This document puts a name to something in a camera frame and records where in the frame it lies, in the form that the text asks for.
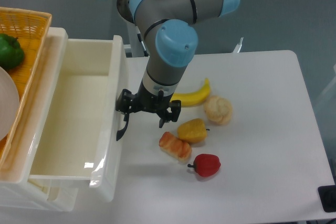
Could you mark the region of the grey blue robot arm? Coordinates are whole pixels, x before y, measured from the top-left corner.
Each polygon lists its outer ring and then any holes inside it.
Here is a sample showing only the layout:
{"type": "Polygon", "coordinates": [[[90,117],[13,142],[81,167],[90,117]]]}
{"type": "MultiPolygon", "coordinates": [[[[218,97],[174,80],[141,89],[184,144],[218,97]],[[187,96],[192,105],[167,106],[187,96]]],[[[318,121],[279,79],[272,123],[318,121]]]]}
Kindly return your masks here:
{"type": "Polygon", "coordinates": [[[123,90],[116,110],[125,118],[139,111],[157,114],[160,124],[176,122],[181,103],[172,96],[195,55],[194,25],[235,11],[240,0],[129,0],[134,24],[149,53],[136,94],[123,90]]]}

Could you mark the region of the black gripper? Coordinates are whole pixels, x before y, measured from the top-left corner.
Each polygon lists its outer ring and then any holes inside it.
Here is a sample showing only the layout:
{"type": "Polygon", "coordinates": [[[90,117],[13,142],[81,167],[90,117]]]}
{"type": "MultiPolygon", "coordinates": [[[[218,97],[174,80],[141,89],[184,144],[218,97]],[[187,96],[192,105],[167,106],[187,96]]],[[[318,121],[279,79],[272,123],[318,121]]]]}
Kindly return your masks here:
{"type": "Polygon", "coordinates": [[[171,95],[155,95],[149,92],[141,82],[138,92],[132,94],[128,89],[123,89],[116,101],[116,110],[124,115],[128,122],[131,113],[144,111],[155,113],[159,116],[159,128],[165,123],[177,122],[180,116],[182,103],[180,100],[170,102],[171,95]]]}

